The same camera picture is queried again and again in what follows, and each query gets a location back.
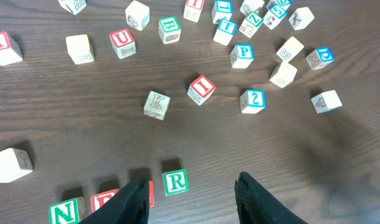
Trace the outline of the red E block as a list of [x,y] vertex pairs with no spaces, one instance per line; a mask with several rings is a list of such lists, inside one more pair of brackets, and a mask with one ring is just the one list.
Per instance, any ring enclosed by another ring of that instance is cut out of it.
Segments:
[[90,197],[92,213],[103,206],[108,200],[110,200],[119,190],[108,190],[99,194],[92,195]]

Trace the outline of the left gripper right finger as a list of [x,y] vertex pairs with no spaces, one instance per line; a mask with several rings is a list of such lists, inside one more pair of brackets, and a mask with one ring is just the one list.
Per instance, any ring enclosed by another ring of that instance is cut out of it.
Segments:
[[240,224],[306,224],[247,172],[239,174],[234,190]]

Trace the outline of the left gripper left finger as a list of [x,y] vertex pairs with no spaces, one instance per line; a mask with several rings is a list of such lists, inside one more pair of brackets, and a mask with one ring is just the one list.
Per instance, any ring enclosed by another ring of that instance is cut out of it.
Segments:
[[147,224],[149,212],[149,178],[140,175],[80,224]]

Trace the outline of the green N block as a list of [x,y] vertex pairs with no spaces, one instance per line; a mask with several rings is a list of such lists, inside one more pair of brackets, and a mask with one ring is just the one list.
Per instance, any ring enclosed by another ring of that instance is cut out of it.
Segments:
[[72,198],[49,206],[50,224],[76,224],[87,216],[85,199]]

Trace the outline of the green R block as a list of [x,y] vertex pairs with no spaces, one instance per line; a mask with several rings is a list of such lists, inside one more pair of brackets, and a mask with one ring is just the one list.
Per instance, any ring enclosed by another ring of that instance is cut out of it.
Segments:
[[180,194],[189,190],[185,169],[174,170],[162,174],[166,196]]

